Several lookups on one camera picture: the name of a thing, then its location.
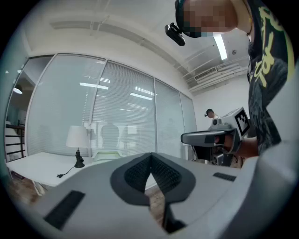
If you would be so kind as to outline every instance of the table lamp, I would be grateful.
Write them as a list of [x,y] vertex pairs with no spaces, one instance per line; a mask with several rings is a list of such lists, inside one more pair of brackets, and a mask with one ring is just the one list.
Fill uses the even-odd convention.
[[87,137],[86,128],[83,126],[70,126],[69,133],[66,140],[67,147],[77,148],[75,168],[84,167],[83,158],[80,156],[80,148],[89,147],[89,140]]

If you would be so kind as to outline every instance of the black lamp base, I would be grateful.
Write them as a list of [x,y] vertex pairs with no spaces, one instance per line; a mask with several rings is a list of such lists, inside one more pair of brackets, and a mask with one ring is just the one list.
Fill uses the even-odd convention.
[[84,159],[80,156],[79,148],[76,151],[76,160],[77,162],[74,166],[75,168],[83,168],[85,166],[85,164],[83,163]]

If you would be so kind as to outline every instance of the white lampshade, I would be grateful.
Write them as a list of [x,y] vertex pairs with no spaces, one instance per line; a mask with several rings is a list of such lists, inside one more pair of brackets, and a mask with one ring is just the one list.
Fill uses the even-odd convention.
[[69,134],[66,140],[67,147],[87,148],[89,140],[87,137],[86,128],[83,126],[70,126]]

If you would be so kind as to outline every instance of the white table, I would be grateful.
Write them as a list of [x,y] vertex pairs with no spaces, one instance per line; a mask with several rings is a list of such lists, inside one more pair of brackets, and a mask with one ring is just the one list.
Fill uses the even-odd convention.
[[6,165],[10,170],[32,180],[33,184],[36,187],[36,192],[38,193],[38,195],[41,195],[44,194],[44,190],[43,187],[41,187],[41,185],[38,183],[55,187],[87,167],[111,161],[98,160],[93,162],[92,158],[90,157],[83,157],[83,159],[85,167],[80,169],[73,168],[68,174],[63,175],[63,177],[61,178],[57,177],[57,174],[65,174],[67,171],[69,171],[76,163],[75,156],[38,153],[22,159],[8,162],[6,163]]

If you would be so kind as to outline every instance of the person in background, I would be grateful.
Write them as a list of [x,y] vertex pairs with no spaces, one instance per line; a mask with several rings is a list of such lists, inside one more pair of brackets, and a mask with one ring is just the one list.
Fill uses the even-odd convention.
[[211,118],[211,119],[219,119],[219,116],[217,114],[215,114],[212,109],[207,109],[205,117],[206,116]]
[[108,119],[108,123],[104,125],[101,129],[101,134],[103,137],[103,148],[105,150],[116,150],[118,137],[120,136],[120,131],[117,126],[113,124],[112,119]]
[[[256,137],[246,138],[236,153],[253,157],[281,141],[267,111],[268,104],[292,79],[295,60],[293,42],[263,0],[177,0],[176,9],[185,32],[225,33],[235,28],[249,39],[249,115]],[[225,138],[231,148],[232,138]]]

